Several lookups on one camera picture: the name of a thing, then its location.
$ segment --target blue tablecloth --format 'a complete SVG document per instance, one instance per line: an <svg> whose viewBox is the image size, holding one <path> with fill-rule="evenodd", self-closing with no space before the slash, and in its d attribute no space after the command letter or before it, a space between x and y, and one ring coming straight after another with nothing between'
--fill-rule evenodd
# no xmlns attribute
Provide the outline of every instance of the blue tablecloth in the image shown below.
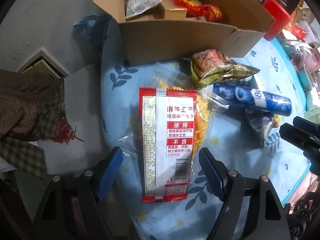
<svg viewBox="0 0 320 240"><path fill-rule="evenodd" d="M139 87L152 81L156 69L169 68L179 71L181 66L179 61L129 66L119 27L113 19L104 31L103 41L102 122L105 142L112 148L119 139L139 128ZM261 39L244 58L235 60L259 68L261 71L258 77L266 91L292 100L291 116L280 118L281 124L292 123L294 117L303 117L306 107L305 96L298 78L294 76L295 72L291 69L293 66L278 46L277 41ZM139 142L141 136L136 136L133 140ZM258 178L267 174L283 203L308 171L308 163L302 151L282 140L279 128L272 129L264 146L261 147L243 110L236 108L230 108L215 117L210 130L207 131L203 147L208 147L214 157L223 161L228 169L235 169L243 176ZM198 156L193 158L187 200L173 203L142 203L138 160L126 153L117 175L117 183L141 240L204 240L222 205L208 186ZM234 238L241 234L248 204L249 198L246 197Z"/></svg>

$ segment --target checkered fabric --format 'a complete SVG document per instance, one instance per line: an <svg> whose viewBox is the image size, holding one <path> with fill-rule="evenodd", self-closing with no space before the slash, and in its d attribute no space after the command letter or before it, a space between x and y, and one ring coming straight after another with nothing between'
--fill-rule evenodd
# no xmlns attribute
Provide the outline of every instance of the checkered fabric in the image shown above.
<svg viewBox="0 0 320 240"><path fill-rule="evenodd" d="M59 90L45 104L42 112L38 113L34 128L29 138L55 137L59 132L58 117L64 100L64 82ZM0 157L14 168L43 178L46 165L43 149L16 138L0 134Z"/></svg>

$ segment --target red plastic object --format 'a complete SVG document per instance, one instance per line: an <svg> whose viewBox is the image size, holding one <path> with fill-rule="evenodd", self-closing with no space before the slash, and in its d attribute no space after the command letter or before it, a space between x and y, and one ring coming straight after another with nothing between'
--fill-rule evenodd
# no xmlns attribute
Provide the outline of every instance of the red plastic object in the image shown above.
<svg viewBox="0 0 320 240"><path fill-rule="evenodd" d="M264 37L271 41L273 40L279 32L281 32L284 27L290 22L291 18L287 11L281 7L276 0L265 0L263 6L269 11L269 13L276 20L271 26L270 30L264 35Z"/></svg>

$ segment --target silver bolt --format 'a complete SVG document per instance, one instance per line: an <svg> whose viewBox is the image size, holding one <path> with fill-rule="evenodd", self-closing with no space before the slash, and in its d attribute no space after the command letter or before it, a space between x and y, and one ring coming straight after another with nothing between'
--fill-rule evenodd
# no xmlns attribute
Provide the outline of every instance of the silver bolt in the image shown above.
<svg viewBox="0 0 320 240"><path fill-rule="evenodd" d="M230 170L229 171L229 175L232 176L232 177L235 177L238 175L238 172L234 171L234 170Z"/></svg>
<svg viewBox="0 0 320 240"><path fill-rule="evenodd" d="M261 176L261 179L264 181L264 182L268 182L269 181L269 177L267 175L262 175Z"/></svg>
<svg viewBox="0 0 320 240"><path fill-rule="evenodd" d="M85 175L86 177L91 177L91 176L93 175L93 171L86 171L86 172L84 173L84 175Z"/></svg>
<svg viewBox="0 0 320 240"><path fill-rule="evenodd" d="M57 181L60 180L60 176L59 176L59 175L56 175L56 176L54 176L54 177L52 178L52 180L53 180L54 182L57 182Z"/></svg>

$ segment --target blue chip tube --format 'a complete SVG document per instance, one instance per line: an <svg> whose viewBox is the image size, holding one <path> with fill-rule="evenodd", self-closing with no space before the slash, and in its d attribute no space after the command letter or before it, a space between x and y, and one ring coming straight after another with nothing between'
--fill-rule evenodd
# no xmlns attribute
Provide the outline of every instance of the blue chip tube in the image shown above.
<svg viewBox="0 0 320 240"><path fill-rule="evenodd" d="M290 98L273 93L226 83L213 84L213 93L227 100L231 106L243 106L252 110L290 116Z"/></svg>

